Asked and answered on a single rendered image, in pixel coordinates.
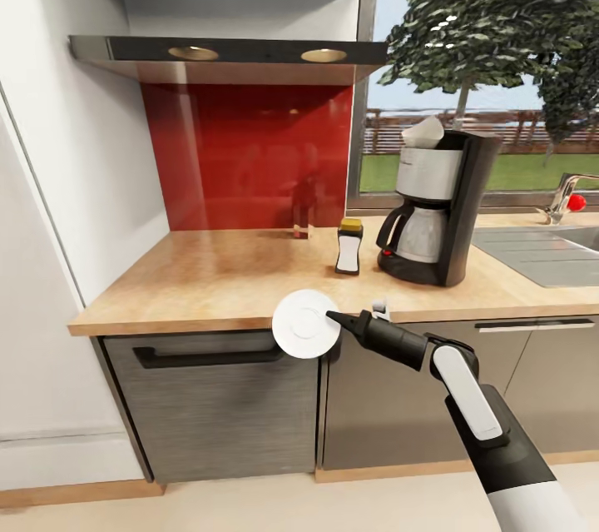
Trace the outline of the saucer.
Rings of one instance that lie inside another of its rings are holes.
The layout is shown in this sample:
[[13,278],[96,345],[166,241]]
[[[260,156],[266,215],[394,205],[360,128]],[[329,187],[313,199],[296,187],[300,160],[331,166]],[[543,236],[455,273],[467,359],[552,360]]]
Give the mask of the saucer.
[[279,347],[301,359],[316,358],[329,351],[342,326],[327,317],[327,311],[339,309],[320,291],[301,290],[287,295],[277,305],[273,319],[272,330]]

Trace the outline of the bottle of coffee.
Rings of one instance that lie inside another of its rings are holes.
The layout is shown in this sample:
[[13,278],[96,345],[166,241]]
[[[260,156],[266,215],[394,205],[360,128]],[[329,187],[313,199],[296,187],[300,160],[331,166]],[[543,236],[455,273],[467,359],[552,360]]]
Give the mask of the bottle of coffee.
[[337,231],[339,257],[335,272],[338,274],[359,275],[359,245],[364,233],[360,219],[344,218]]

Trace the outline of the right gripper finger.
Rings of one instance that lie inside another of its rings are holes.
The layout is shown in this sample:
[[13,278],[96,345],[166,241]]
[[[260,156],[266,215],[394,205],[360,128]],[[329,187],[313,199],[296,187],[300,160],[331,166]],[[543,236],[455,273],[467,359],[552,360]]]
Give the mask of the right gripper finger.
[[357,321],[359,321],[359,316],[348,315],[340,312],[327,311],[325,313],[327,317],[334,319],[337,321],[342,328],[352,333],[355,330],[355,326],[357,325]]

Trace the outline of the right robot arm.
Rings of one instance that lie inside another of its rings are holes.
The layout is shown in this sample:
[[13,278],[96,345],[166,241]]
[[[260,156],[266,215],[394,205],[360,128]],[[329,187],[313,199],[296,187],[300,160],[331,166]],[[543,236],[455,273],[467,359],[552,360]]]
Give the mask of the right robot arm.
[[434,343],[430,373],[445,384],[453,418],[502,532],[593,532],[493,385],[478,383],[475,349],[390,323],[387,298],[360,316],[327,311],[367,350],[420,371]]

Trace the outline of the paper coffee filter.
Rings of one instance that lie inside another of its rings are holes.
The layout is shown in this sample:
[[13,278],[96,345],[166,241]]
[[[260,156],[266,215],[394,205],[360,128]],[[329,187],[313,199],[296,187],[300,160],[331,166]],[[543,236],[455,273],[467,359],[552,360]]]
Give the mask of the paper coffee filter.
[[433,150],[443,137],[442,124],[436,117],[430,115],[418,125],[402,131],[407,148]]

